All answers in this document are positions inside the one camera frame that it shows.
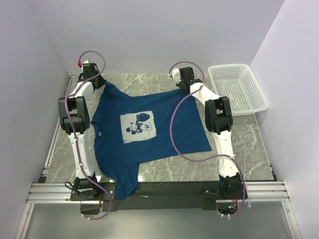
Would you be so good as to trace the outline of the blue cartoon print t-shirt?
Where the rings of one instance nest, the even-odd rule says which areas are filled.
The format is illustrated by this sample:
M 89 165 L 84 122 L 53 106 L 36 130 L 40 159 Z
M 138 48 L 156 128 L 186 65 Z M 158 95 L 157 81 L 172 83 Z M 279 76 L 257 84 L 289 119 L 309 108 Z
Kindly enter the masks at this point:
M 125 199 L 138 188 L 141 163 L 175 156 L 169 128 L 173 112 L 187 94 L 180 89 L 129 96 L 106 83 L 92 118 L 94 150 L 100 171 L 116 181 Z M 182 154 L 210 151 L 195 99 L 179 106 L 172 136 Z

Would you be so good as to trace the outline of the white plastic perforated basket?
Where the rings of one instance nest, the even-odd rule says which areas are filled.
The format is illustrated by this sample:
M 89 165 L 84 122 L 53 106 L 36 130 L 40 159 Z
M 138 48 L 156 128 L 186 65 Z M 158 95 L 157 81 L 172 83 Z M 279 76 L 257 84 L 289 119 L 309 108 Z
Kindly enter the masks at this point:
M 233 116 L 253 115 L 269 108 L 269 103 L 246 64 L 224 64 L 208 68 L 214 93 L 228 97 Z

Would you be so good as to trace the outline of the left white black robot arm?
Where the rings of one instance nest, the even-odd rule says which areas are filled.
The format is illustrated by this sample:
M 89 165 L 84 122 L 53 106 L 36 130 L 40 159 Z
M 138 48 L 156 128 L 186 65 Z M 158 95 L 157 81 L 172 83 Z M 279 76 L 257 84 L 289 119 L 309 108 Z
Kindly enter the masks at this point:
M 97 64 L 88 60 L 79 62 L 82 69 L 75 89 L 58 99 L 59 119 L 62 130 L 71 142 L 75 161 L 75 180 L 66 182 L 71 190 L 72 201 L 95 201 L 103 198 L 103 190 L 97 184 L 95 169 L 89 156 L 88 129 L 90 116 L 86 100 L 102 87 L 106 80 L 101 76 Z

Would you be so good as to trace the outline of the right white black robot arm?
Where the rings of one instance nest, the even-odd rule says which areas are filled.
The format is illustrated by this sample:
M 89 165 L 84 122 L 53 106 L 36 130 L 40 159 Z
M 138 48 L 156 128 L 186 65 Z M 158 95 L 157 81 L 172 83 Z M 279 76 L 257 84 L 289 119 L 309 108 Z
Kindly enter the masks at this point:
M 244 177 L 240 167 L 234 160 L 231 143 L 233 117 L 229 99 L 213 93 L 204 85 L 203 80 L 195 79 L 191 67 L 174 68 L 170 76 L 177 81 L 177 87 L 188 93 L 176 106 L 170 121 L 169 134 L 174 149 L 181 155 L 172 136 L 172 125 L 175 114 L 181 103 L 193 96 L 204 105 L 205 125 L 207 130 L 211 132 L 217 149 L 217 155 L 213 156 L 213 158 L 219 159 L 219 191 L 212 194 L 223 199 L 232 199 L 234 196 L 242 193 L 243 200 L 245 200 L 246 187 Z

